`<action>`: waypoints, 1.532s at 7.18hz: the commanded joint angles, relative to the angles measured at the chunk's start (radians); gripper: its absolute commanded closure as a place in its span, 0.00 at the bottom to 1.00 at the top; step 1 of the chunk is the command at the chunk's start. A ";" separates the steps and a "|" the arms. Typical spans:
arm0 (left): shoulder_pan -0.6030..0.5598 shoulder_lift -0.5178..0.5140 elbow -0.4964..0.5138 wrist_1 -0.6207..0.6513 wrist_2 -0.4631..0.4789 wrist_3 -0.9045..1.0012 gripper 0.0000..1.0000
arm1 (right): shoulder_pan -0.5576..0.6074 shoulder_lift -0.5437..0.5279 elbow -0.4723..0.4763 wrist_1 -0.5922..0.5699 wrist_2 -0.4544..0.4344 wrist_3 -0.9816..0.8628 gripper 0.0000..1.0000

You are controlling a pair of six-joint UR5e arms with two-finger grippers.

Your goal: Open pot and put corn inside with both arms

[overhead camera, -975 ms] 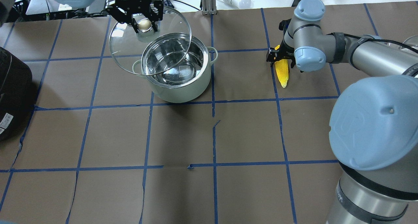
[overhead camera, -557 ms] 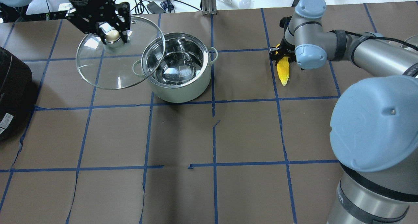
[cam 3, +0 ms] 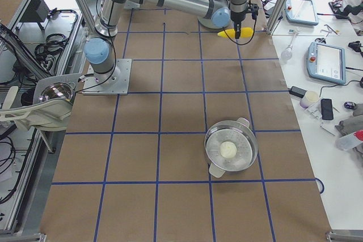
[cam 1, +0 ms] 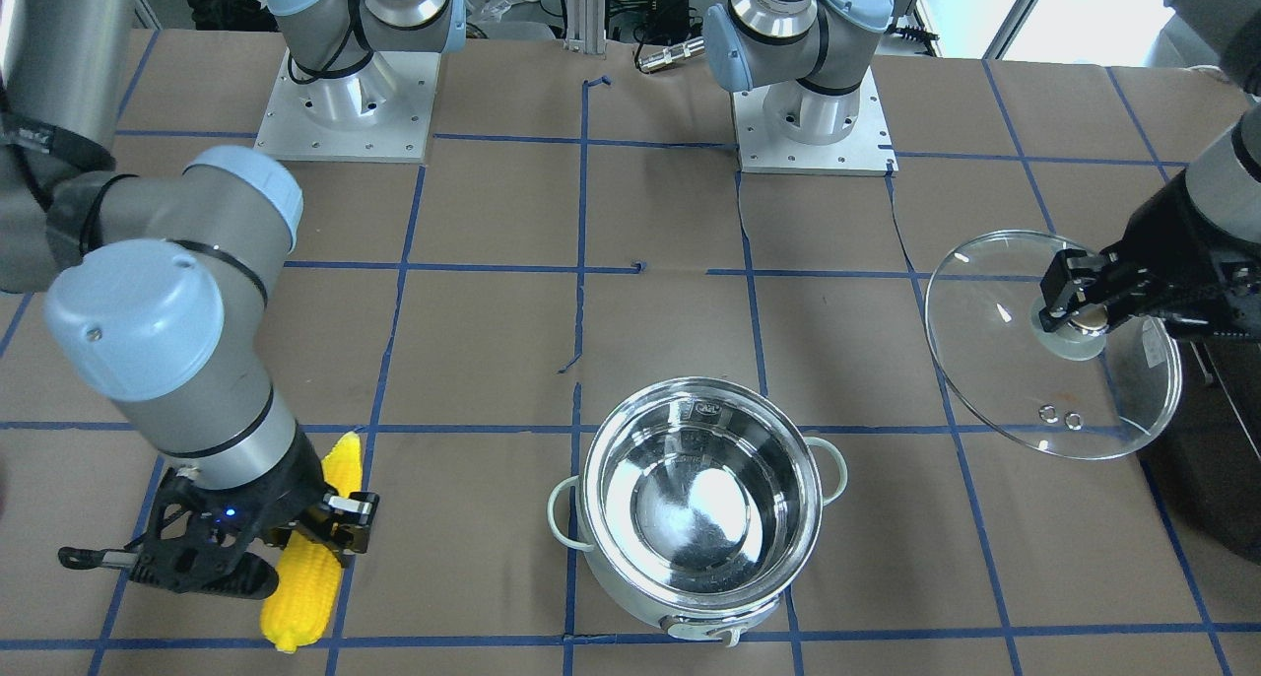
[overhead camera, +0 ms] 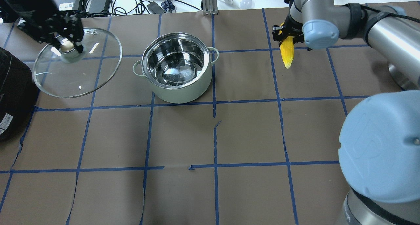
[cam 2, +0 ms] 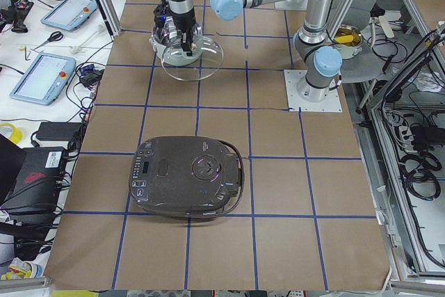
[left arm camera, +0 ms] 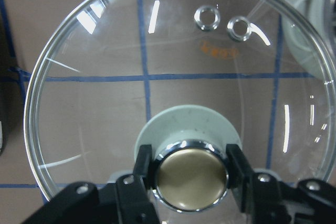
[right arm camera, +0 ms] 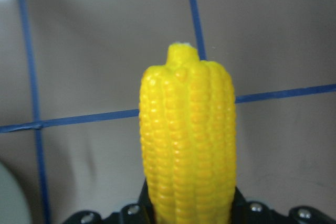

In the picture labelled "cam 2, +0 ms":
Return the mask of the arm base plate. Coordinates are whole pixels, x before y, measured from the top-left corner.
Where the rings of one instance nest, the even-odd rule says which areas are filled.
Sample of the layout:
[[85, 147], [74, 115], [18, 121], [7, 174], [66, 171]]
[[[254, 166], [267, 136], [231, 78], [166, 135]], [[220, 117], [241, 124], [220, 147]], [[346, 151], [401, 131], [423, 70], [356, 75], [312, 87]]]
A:
[[288, 109], [295, 112], [341, 113], [339, 92], [334, 79], [327, 88], [313, 88], [306, 81], [306, 70], [285, 70]]

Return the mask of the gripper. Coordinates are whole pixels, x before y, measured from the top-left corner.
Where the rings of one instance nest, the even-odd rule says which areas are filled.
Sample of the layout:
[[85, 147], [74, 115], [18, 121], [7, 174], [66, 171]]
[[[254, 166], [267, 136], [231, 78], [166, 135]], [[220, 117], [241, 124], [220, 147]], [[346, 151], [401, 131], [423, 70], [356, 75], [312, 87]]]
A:
[[168, 3], [159, 4], [153, 11], [154, 28], [153, 34], [157, 38], [168, 37], [173, 32], [173, 20]]
[[188, 11], [187, 13], [173, 13], [173, 21], [177, 29], [181, 31], [181, 49], [187, 56], [193, 55], [193, 32], [192, 28], [195, 25], [195, 12]]

